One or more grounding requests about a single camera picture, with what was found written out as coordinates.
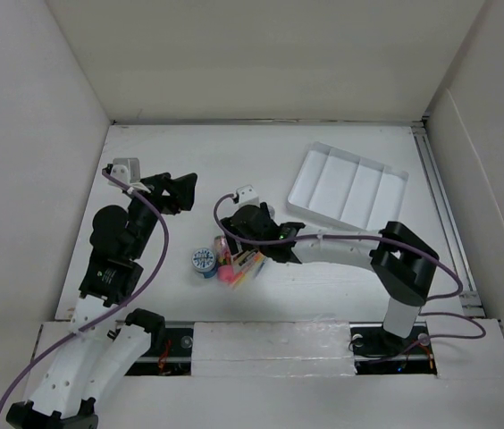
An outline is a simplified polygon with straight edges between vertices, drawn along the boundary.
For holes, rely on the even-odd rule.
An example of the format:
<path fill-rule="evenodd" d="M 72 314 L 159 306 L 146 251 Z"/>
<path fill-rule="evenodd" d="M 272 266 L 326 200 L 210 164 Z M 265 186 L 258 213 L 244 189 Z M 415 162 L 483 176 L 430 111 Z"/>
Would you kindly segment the black red pen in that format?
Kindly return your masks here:
<path fill-rule="evenodd" d="M 253 260 L 258 254 L 259 252 L 255 249 L 242 251 L 232 259 L 232 264 L 236 266 L 243 266 L 250 260 Z"/>

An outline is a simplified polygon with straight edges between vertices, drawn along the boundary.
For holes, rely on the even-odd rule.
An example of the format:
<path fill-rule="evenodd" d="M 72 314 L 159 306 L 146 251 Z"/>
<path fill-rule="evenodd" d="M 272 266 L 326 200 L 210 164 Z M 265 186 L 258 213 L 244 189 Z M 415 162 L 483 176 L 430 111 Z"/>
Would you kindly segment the pink capped tube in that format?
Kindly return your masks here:
<path fill-rule="evenodd" d="M 217 261 L 217 277 L 221 282 L 230 283 L 234 277 L 231 250 L 223 236 L 214 238 L 214 254 Z"/>

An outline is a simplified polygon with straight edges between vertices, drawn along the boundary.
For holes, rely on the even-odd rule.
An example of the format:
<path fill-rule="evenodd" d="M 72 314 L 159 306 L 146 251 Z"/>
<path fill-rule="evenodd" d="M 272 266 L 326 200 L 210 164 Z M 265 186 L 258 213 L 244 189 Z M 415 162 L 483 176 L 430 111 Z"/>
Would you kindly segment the blue patterned lid jar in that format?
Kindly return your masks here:
<path fill-rule="evenodd" d="M 210 248 L 198 248 L 191 256 L 193 269 L 203 278 L 212 278 L 217 272 L 216 255 Z"/>

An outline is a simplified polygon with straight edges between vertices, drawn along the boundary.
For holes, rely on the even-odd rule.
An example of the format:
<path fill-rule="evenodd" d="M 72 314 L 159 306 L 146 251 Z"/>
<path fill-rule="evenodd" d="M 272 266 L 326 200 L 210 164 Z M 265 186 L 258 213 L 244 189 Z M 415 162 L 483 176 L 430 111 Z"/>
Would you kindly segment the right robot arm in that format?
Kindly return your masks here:
<path fill-rule="evenodd" d="M 374 273 L 389 295 L 379 341 L 401 351 L 426 304 L 439 255 L 406 225 L 389 221 L 378 232 L 340 232 L 304 223 L 276 223 L 267 204 L 241 206 L 215 219 L 231 248 L 253 248 L 280 264 L 329 263 Z"/>

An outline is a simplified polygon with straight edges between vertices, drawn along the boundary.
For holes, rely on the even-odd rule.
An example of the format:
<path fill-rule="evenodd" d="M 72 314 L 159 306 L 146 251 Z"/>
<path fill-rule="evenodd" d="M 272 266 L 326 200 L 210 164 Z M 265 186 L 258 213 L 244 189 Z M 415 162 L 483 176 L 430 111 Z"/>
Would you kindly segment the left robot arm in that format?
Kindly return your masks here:
<path fill-rule="evenodd" d="M 139 265 L 156 226 L 163 245 L 170 242 L 165 215 L 194 205 L 197 175 L 157 174 L 126 184 L 107 169 L 103 175 L 130 199 L 127 207 L 104 206 L 92 221 L 88 267 L 79 286 L 68 334 L 46 350 L 54 360 L 27 400 L 6 415 L 13 428 L 95 428 L 97 409 L 145 353 L 159 352 L 165 320 L 156 313 L 126 307 L 145 288 Z"/>

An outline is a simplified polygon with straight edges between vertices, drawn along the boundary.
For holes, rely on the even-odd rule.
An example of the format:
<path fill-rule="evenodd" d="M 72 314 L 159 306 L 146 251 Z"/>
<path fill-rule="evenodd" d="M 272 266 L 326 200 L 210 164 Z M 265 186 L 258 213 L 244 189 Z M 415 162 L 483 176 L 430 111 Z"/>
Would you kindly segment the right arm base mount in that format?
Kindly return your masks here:
<path fill-rule="evenodd" d="M 381 326 L 356 326 L 349 342 L 356 375 L 437 374 L 432 346 L 412 346 L 427 333 L 424 325 L 416 325 L 401 339 Z"/>

